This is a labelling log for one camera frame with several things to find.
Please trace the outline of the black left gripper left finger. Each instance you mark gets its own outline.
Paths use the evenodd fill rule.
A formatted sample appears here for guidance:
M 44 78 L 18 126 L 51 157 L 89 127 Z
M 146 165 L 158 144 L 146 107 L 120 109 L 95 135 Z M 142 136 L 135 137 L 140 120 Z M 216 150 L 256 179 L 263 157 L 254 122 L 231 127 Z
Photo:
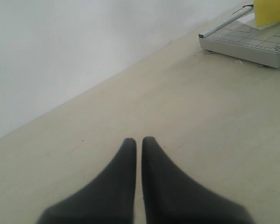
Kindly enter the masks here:
M 37 223 L 132 224 L 136 166 L 136 141 L 126 138 L 114 158 L 95 179 L 44 210 Z

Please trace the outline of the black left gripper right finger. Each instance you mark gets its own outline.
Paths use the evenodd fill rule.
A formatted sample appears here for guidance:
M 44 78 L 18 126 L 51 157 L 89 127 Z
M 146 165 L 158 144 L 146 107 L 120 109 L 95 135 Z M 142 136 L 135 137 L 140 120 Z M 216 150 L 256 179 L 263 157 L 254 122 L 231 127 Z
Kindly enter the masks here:
M 148 224 L 253 224 L 247 209 L 197 183 L 154 137 L 142 141 L 142 192 Z

